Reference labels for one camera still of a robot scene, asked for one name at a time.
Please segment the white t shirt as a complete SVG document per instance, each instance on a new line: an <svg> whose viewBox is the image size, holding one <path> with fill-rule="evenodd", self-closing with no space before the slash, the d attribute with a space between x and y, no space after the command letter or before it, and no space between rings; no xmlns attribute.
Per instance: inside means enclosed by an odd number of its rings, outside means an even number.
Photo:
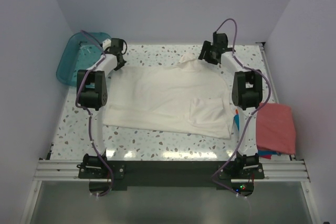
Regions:
<svg viewBox="0 0 336 224"><path fill-rule="evenodd" d="M229 96L225 80L193 54L173 66L125 66L112 74L103 123L228 139Z"/></svg>

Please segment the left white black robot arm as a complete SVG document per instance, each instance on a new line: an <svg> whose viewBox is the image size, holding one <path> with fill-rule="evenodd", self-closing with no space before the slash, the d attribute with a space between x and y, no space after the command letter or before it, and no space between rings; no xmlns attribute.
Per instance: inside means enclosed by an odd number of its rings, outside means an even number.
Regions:
<svg viewBox="0 0 336 224"><path fill-rule="evenodd" d="M101 55L86 70L78 70L75 106L88 112L89 141L96 154L94 157L86 155L84 163L100 167L107 180L112 182L113 171L107 164L106 148L102 139L102 107L108 100L106 77L125 65L123 55L127 52L128 45L120 38L110 38L103 42L92 39L92 42L101 51Z"/></svg>

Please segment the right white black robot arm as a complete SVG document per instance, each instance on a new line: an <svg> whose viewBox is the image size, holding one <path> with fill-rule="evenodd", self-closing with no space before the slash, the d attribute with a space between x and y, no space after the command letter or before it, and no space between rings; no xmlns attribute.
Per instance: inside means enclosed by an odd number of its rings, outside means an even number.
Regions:
<svg viewBox="0 0 336 224"><path fill-rule="evenodd" d="M232 178L250 176L259 166L256 143L257 112L263 106L263 81L267 80L260 70L244 66L235 56L234 47L228 45L225 33L213 32L213 41L204 41L199 55L214 65L223 65L233 73L231 99L237 108L239 119L239 141L234 153L217 172Z"/></svg>

